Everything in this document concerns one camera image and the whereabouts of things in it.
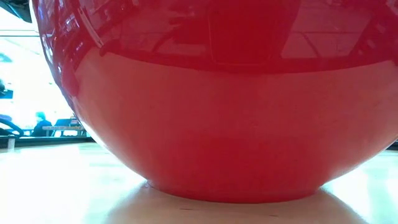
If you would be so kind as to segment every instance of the white floor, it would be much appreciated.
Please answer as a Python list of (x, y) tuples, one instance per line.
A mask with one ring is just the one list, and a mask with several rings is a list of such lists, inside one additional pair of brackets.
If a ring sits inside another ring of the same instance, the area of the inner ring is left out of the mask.
[(0, 153), (0, 223), (398, 223), (398, 151), (284, 203), (199, 202), (150, 188), (96, 144)]

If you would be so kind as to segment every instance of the red bowl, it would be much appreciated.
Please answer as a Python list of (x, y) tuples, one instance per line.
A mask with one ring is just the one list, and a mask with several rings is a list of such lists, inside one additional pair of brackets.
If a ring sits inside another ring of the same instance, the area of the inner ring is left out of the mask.
[(76, 115), (164, 192), (292, 200), (398, 137), (394, 4), (55, 0), (34, 11)]

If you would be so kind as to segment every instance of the person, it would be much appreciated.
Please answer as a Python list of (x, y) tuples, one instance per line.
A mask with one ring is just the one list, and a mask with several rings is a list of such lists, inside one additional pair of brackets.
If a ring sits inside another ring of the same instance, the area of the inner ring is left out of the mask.
[(45, 119), (45, 114), (44, 112), (37, 112), (36, 113), (36, 120), (37, 124), (35, 128), (33, 129), (33, 132), (30, 136), (32, 137), (46, 137), (47, 131), (43, 130), (43, 127), (45, 126), (52, 126), (50, 121), (47, 121)]

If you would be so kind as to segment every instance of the floor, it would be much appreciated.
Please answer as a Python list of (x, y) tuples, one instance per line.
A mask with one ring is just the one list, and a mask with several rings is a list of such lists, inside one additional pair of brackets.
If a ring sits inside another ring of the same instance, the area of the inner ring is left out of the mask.
[(398, 151), (311, 197), (237, 205), (164, 194), (94, 143), (0, 153), (0, 223), (398, 223)]

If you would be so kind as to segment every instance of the glossy red surface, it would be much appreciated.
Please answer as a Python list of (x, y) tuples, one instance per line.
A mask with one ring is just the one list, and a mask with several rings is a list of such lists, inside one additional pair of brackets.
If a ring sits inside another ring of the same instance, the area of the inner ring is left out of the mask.
[(34, 0), (54, 79), (165, 192), (312, 194), (398, 137), (398, 1)]

